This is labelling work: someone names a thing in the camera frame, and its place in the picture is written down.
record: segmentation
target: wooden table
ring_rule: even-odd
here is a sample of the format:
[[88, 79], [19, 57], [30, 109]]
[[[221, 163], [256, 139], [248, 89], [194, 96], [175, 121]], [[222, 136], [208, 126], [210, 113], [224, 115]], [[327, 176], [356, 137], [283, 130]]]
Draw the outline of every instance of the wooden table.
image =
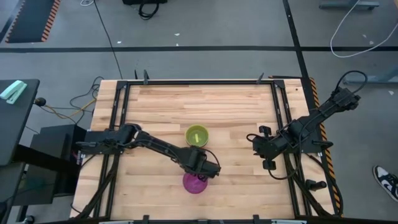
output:
[[[91, 123], [94, 131], [109, 126], [116, 82], [101, 82]], [[293, 119], [308, 115], [300, 80], [285, 80], [285, 85]], [[254, 214], [260, 218], [294, 217], [287, 180], [269, 176], [246, 140], [248, 133], [258, 133], [260, 125], [271, 127], [273, 134], [277, 130], [270, 86], [132, 86], [126, 114], [126, 123], [137, 123], [151, 135], [181, 147], [187, 145], [184, 132], [190, 125], [206, 126], [210, 133], [206, 148], [217, 155], [222, 168], [204, 192], [193, 195], [182, 186], [183, 170], [168, 157], [144, 148], [126, 151], [119, 162], [112, 220], [142, 220], [143, 215], [150, 215], [151, 220], [252, 219]], [[80, 172], [73, 202], [77, 210], [82, 210], [97, 190], [102, 160], [103, 156], [96, 156]], [[285, 176], [282, 156], [275, 161], [274, 173]], [[325, 181], [322, 168], [307, 156], [302, 156], [302, 166], [306, 179]], [[297, 186], [296, 190], [304, 214]], [[328, 189], [313, 194], [333, 213]], [[101, 214], [106, 199], [104, 193]]]

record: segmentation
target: orange and black tape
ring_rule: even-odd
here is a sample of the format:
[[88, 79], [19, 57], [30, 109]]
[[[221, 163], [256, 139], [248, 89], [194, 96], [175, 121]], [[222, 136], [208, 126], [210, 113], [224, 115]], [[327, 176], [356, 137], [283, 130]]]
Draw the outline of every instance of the orange and black tape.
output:
[[5, 39], [5, 42], [6, 42], [6, 43], [9, 42], [9, 38], [10, 38], [10, 35], [11, 35], [11, 33], [12, 33], [12, 30], [14, 29], [14, 26], [15, 26], [15, 25], [17, 24], [17, 22], [18, 22], [19, 14], [21, 13], [22, 9], [24, 8], [24, 5], [25, 5], [25, 0], [23, 0], [23, 2], [21, 3], [21, 7], [19, 8], [19, 11], [18, 11], [17, 15], [15, 16], [14, 22], [12, 23], [12, 25], [11, 25], [9, 31], [8, 31], [8, 35], [7, 35], [6, 39]]
[[42, 42], [45, 42], [50, 35], [51, 28], [54, 24], [55, 16], [57, 15], [58, 9], [60, 7], [60, 0], [54, 0], [54, 3], [52, 5], [51, 11], [49, 18], [47, 19], [47, 23], [45, 24], [43, 34], [42, 34]]
[[[319, 98], [318, 98], [318, 92], [317, 92], [317, 86], [315, 84], [315, 80], [313, 78], [310, 78], [311, 81], [311, 88], [312, 88], [312, 94], [313, 94], [313, 99], [315, 102], [315, 106], [319, 107]], [[326, 136], [326, 130], [325, 130], [325, 126], [323, 124], [320, 125], [320, 130], [321, 130], [321, 136], [322, 136], [322, 140], [327, 141], [328, 138]], [[331, 176], [331, 178], [333, 178], [333, 180], [336, 180], [336, 175], [335, 175], [335, 170], [333, 168], [333, 163], [331, 161], [331, 154], [330, 154], [330, 150], [326, 149], [325, 150], [325, 157], [326, 157], [326, 161], [328, 164], [328, 168], [329, 168], [329, 174]], [[337, 209], [340, 209], [340, 198], [337, 194], [337, 190], [336, 188], [333, 186], [333, 194], [335, 196], [335, 203], [336, 203], [336, 207]]]

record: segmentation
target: black metal frame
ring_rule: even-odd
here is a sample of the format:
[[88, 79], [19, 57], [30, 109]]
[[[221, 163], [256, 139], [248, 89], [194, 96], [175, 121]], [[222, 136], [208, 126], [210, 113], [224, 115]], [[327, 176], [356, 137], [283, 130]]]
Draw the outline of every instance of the black metal frame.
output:
[[[290, 108], [289, 108], [289, 102], [287, 101], [287, 94], [285, 90], [285, 85], [283, 80], [149, 80], [149, 77], [147, 77], [145, 80], [134, 80], [134, 81], [125, 81], [121, 80], [118, 81], [116, 85], [116, 92], [115, 92], [115, 98], [114, 98], [114, 103], [113, 103], [113, 108], [112, 108], [112, 115], [111, 115], [111, 121], [109, 124], [109, 128], [114, 128], [115, 127], [115, 120], [116, 120], [116, 114], [118, 112], [118, 104], [119, 104], [119, 97], [121, 94], [121, 90], [125, 88], [124, 91], [124, 101], [123, 101], [123, 107], [121, 111], [121, 119], [120, 119], [120, 124], [125, 123], [126, 121], [126, 111], [127, 111], [127, 104], [129, 100], [129, 91], [130, 88], [134, 85], [270, 85], [271, 87], [271, 92], [272, 92], [272, 98], [274, 101], [274, 106], [275, 106], [275, 113], [276, 113], [276, 118], [277, 118], [277, 123], [278, 127], [281, 128], [283, 127], [283, 122], [282, 122], [282, 115], [280, 112], [280, 107], [279, 107], [279, 99], [277, 95], [277, 88], [280, 89], [280, 93], [282, 95], [282, 101], [284, 104], [284, 110], [286, 113], [286, 118], [287, 121], [291, 121], [291, 114], [290, 114]], [[285, 166], [286, 169], [288, 170], [289, 167], [291, 166], [291, 161], [290, 157], [288, 154], [284, 154], [284, 161], [285, 161]], [[101, 176], [99, 178], [100, 186], [103, 183], [103, 180], [106, 176], [106, 171], [108, 169], [108, 162], [109, 162], [109, 156], [104, 156], [102, 167], [101, 167]], [[118, 165], [119, 162], [119, 155], [114, 156], [114, 161]], [[105, 217], [110, 218], [111, 217], [111, 212], [112, 212], [112, 206], [113, 206], [113, 198], [114, 198], [114, 188], [116, 186], [116, 176], [112, 179], [111, 183], [109, 184], [109, 194], [108, 194], [108, 201], [106, 203], [106, 211], [105, 211]], [[302, 181], [304, 180], [304, 175], [303, 175], [303, 170], [300, 168], [299, 173], [298, 173], [299, 179]], [[294, 181], [289, 178], [288, 179], [289, 183], [289, 191], [290, 191], [290, 197], [292, 201], [292, 209], [295, 217], [300, 216], [300, 209], [299, 209], [299, 203], [297, 201], [297, 193], [295, 191], [295, 184]], [[308, 203], [307, 199], [303, 196], [303, 201], [305, 205], [305, 214], [306, 216], [312, 215], [311, 214], [311, 208], [310, 204]], [[93, 218], [98, 218], [101, 210], [101, 200], [98, 201], [96, 207], [95, 207], [95, 212], [93, 214]], [[262, 222], [269, 222], [269, 220], [261, 220], [258, 218], [258, 215], [254, 215], [253, 218], [255, 223], [262, 223]], [[225, 220], [225, 223], [253, 223], [253, 220]], [[161, 220], [161, 221], [156, 221], [157, 223], [186, 223], [186, 222], [191, 222], [192, 220]]]

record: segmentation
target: white cable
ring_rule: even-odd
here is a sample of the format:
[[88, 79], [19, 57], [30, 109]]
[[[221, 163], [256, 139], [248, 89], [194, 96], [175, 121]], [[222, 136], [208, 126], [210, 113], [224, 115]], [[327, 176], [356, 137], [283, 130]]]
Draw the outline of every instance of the white cable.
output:
[[88, 0], [81, 0], [80, 5], [81, 5], [81, 6], [90, 6], [90, 5], [92, 5], [92, 4], [94, 3], [94, 0], [91, 0], [90, 3], [88, 3], [88, 4], [83, 4], [83, 2], [85, 2], [85, 1], [88, 1]]
[[339, 57], [339, 58], [349, 58], [349, 57], [354, 57], [354, 56], [356, 56], [356, 55], [359, 55], [359, 54], [362, 54], [362, 53], [371, 51], [371, 50], [373, 50], [373, 49], [379, 47], [380, 45], [384, 44], [387, 40], [389, 40], [390, 37], [392, 36], [392, 34], [394, 33], [394, 31], [395, 31], [395, 30], [397, 29], [397, 27], [398, 27], [398, 23], [397, 23], [396, 26], [393, 28], [393, 30], [391, 31], [391, 33], [388, 35], [388, 37], [387, 37], [385, 40], [383, 40], [380, 44], [377, 44], [376, 46], [374, 46], [374, 47], [372, 47], [372, 48], [370, 48], [370, 49], [364, 50], [364, 51], [362, 51], [362, 52], [357, 52], [357, 53], [352, 54], [352, 55], [344, 55], [344, 56], [337, 55], [337, 54], [333, 51], [333, 47], [332, 47], [332, 46], [333, 46], [333, 39], [335, 38], [335, 35], [337, 34], [337, 32], [338, 32], [338, 30], [340, 29], [340, 26], [342, 25], [342, 23], [344, 22], [344, 20], [347, 18], [347, 16], [350, 14], [350, 12], [355, 8], [355, 6], [359, 3], [359, 1], [360, 1], [360, 0], [358, 0], [358, 1], [355, 3], [355, 5], [347, 12], [347, 14], [345, 15], [345, 17], [341, 20], [340, 24], [338, 24], [338, 27], [337, 27], [335, 33], [333, 34], [333, 36], [332, 36], [331, 39], [330, 39], [330, 50], [331, 50], [332, 54], [333, 54], [334, 56], [336, 56], [336, 57]]

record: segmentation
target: concrete floor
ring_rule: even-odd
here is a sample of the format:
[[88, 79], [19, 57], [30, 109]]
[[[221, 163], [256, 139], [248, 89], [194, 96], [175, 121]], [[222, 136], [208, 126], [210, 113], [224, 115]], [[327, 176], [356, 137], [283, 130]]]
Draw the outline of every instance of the concrete floor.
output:
[[[6, 44], [0, 48], [109, 47], [94, 6], [81, 7], [80, 0], [62, 1], [50, 37], [45, 43]], [[346, 11], [320, 10], [318, 0], [290, 0], [290, 8], [301, 46], [327, 47]], [[17, 0], [0, 2], [0, 27]], [[115, 0], [98, 0], [99, 11], [117, 47], [269, 45], [293, 46], [284, 6], [280, 0], [173, 0], [161, 5], [159, 13], [142, 21], [137, 12]], [[398, 18], [393, 0], [381, 1], [372, 12], [353, 12], [336, 36], [338, 46], [370, 46], [391, 31]], [[398, 45], [398, 32], [385, 44]], [[362, 70], [370, 75], [397, 66], [398, 52], [370, 52], [340, 59], [330, 52], [304, 52], [308, 74], [315, 78], [320, 100], [327, 99], [346, 71]], [[268, 75], [301, 76], [295, 52], [202, 51], [117, 52], [125, 78], [147, 69], [153, 78], [257, 78]], [[48, 105], [68, 107], [69, 99], [86, 93], [95, 77], [118, 79], [111, 52], [0, 54], [2, 79], [38, 78], [39, 93]], [[345, 202], [345, 217], [398, 221], [398, 203], [374, 181], [371, 168], [379, 164], [398, 174], [394, 164], [395, 124], [398, 122], [398, 87], [367, 86], [359, 93], [358, 109], [337, 114], [326, 123], [337, 183]], [[84, 105], [90, 96], [76, 103]], [[90, 127], [87, 114], [80, 126]], [[27, 125], [40, 127], [71, 123], [36, 106]], [[29, 145], [33, 132], [26, 129], [21, 144]], [[54, 204], [29, 207], [37, 223], [65, 220], [72, 197], [56, 198]], [[14, 223], [14, 214], [9, 223]]]

